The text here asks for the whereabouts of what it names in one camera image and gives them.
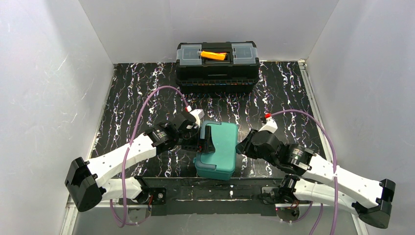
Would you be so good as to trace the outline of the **green medicine box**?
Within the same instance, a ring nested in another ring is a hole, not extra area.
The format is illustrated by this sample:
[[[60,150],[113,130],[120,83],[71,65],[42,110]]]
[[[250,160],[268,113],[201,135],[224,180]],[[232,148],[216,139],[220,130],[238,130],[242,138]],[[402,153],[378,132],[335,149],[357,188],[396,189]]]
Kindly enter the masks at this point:
[[[202,126],[211,126],[215,152],[198,152],[193,160],[197,175],[202,178],[227,181],[236,168],[236,145],[238,126],[229,122],[204,121]]]

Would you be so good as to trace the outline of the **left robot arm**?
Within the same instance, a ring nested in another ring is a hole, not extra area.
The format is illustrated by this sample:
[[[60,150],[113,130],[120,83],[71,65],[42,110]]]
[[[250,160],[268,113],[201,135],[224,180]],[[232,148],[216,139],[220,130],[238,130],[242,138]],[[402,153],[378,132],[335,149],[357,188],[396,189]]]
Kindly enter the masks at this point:
[[[115,176],[139,162],[170,151],[176,146],[194,152],[214,152],[209,132],[201,130],[204,111],[183,111],[171,121],[160,122],[133,140],[102,156],[70,164],[65,186],[79,212],[86,212],[103,200],[127,198],[139,204],[158,204],[161,188],[150,187],[142,177],[122,180]]]

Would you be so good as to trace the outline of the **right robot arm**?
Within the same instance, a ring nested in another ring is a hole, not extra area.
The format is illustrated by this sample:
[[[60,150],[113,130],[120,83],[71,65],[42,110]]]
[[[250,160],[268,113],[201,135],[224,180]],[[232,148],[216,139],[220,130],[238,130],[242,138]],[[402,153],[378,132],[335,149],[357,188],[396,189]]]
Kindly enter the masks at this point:
[[[265,193],[268,203],[322,203],[348,211],[376,228],[389,225],[396,186],[392,180],[375,181],[356,175],[304,146],[284,144],[267,130],[252,129],[236,146],[236,152],[264,159],[286,173],[277,189]]]

